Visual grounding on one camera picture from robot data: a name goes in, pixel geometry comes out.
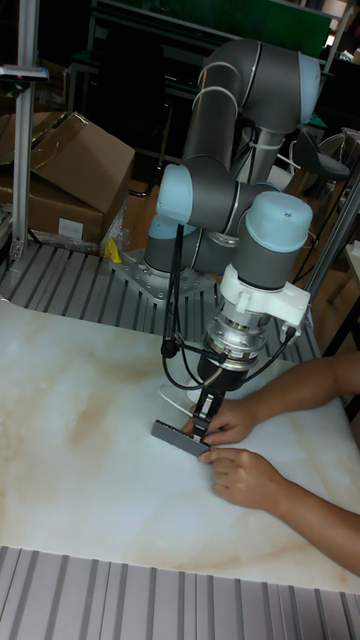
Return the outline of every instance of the metal pole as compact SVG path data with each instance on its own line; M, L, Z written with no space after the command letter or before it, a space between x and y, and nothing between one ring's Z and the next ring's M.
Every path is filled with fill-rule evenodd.
M316 262L314 269L305 285L305 291L309 291L311 299L314 299L323 280L330 269L338 251L346 239L353 221L360 212L360 173L357 176L344 208Z
M326 61L326 65L324 67L324 73L328 73L329 70L330 70L332 61L334 59L335 53L337 52L338 46L340 44L340 40L341 40L342 35L343 35L344 31L345 31L345 27L347 25L347 21L349 20L349 18L351 16L352 10L353 10L353 8L352 8L351 5L349 5L345 9L344 15L343 15L343 17L341 19L341 22L339 24L339 28L338 28L338 30L336 32L335 40L334 40L334 42L332 44L332 47L330 49L329 57L328 57L328 59Z
M18 66L36 64L39 0L20 0ZM10 258L19 260L26 249L28 229L31 133L34 83L16 100L13 242Z

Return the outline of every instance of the human arm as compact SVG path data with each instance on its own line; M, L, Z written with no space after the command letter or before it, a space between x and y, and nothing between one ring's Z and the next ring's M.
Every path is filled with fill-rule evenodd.
M209 426L211 445L240 442L269 418L314 409L343 394L360 393L360 353L318 358L289 369L242 400L225 400ZM184 430L190 432L190 419Z
M360 515L286 480L256 453L213 449L200 460L213 463L218 496L283 520L334 562L360 576Z

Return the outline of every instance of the yellow object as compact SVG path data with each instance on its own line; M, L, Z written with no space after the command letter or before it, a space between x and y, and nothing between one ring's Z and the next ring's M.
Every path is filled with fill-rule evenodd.
M110 258L115 264L121 264L122 260L119 255L114 238L109 238L105 246L104 258Z

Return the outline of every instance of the green panel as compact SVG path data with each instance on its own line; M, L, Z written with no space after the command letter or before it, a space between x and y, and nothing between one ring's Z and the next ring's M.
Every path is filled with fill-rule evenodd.
M140 9L318 57L330 18L272 0L121 0Z

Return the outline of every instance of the marble table surface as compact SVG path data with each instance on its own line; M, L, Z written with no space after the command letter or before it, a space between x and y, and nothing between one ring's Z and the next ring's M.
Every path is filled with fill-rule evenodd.
M159 347L0 300L0 543L360 593L359 578L274 517L215 496L211 467L150 435L156 418L184 422L158 394ZM360 513L360 455L338 400L269 420L244 446Z

